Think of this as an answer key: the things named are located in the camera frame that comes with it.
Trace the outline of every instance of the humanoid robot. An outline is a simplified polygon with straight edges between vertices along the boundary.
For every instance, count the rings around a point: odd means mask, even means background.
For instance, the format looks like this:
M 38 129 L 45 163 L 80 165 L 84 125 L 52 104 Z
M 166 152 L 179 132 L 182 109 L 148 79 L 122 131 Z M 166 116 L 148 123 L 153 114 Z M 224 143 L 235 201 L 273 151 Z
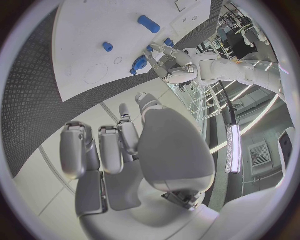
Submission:
M 79 179 L 81 226 L 91 239 L 114 240 L 179 239 L 190 226 L 198 239 L 218 217 L 202 204 L 215 179 L 210 149 L 192 123 L 153 95 L 139 93 L 135 101 L 140 138 L 125 104 L 117 126 L 99 128 L 103 171 L 90 126 L 68 122 L 61 133 L 62 169 Z
M 170 84 L 194 81 L 199 86 L 208 86 L 221 81 L 238 81 L 241 84 L 256 84 L 268 89 L 285 101 L 281 78 L 269 71 L 255 69 L 245 62 L 235 63 L 229 59 L 219 59 L 213 52 L 197 54 L 196 49 L 186 48 L 183 51 L 168 46 L 151 44 L 154 51 L 164 53 L 175 59 L 178 68 L 167 70 L 163 62 L 157 62 L 152 53 L 146 49 L 144 54 L 157 75 Z

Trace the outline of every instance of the white floor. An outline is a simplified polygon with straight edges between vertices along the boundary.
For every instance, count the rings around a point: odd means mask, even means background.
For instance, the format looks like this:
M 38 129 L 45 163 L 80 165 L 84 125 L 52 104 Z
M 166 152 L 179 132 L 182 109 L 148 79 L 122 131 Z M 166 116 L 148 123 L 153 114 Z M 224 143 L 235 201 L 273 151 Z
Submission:
M 142 118 L 135 102 L 138 92 L 153 94 L 163 105 L 178 111 L 189 119 L 200 131 L 200 127 L 187 108 L 159 78 L 112 97 L 104 104 L 119 119 L 119 105 L 126 103 L 136 129 L 141 134 L 143 131 Z M 92 127 L 98 148 L 98 128 L 103 125 L 115 124 L 114 119 L 100 104 L 82 113 L 74 120 L 82 121 Z M 48 138 L 32 154 L 14 180 L 24 201 L 61 239 L 84 240 L 87 237 L 75 213 L 75 192 L 78 181 L 70 181 L 62 171 L 59 154 L 60 134 L 61 129 Z

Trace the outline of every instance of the blue object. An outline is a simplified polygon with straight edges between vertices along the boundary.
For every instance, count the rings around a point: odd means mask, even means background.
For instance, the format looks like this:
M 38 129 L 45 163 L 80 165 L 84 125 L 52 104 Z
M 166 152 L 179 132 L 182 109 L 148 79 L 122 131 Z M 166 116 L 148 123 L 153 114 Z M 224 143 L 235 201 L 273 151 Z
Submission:
M 137 71 L 134 70 L 134 69 L 131 69 L 131 70 L 130 70 L 130 73 L 131 73 L 132 75 L 137 75 Z
M 170 38 L 167 38 L 167 39 L 164 41 L 164 44 L 166 44 L 168 47 L 171 47 L 171 48 L 174 47 L 174 42 L 173 42 Z
M 161 29 L 161 27 L 156 22 L 152 21 L 145 15 L 140 16 L 137 22 L 139 24 L 142 24 L 145 28 L 149 29 L 154 34 L 157 34 Z
M 143 69 L 144 67 L 146 67 L 148 63 L 148 60 L 146 58 L 146 56 L 140 56 L 138 57 L 134 63 L 132 64 L 132 67 L 134 70 L 140 70 L 140 69 Z
M 146 48 L 147 48 L 147 50 L 148 50 L 149 52 L 153 52 L 153 51 L 154 51 L 153 48 L 152 48 L 150 45 L 147 46 Z
M 103 47 L 104 47 L 105 51 L 107 51 L 107 52 L 110 52 L 114 48 L 114 46 L 111 45 L 109 42 L 103 43 Z

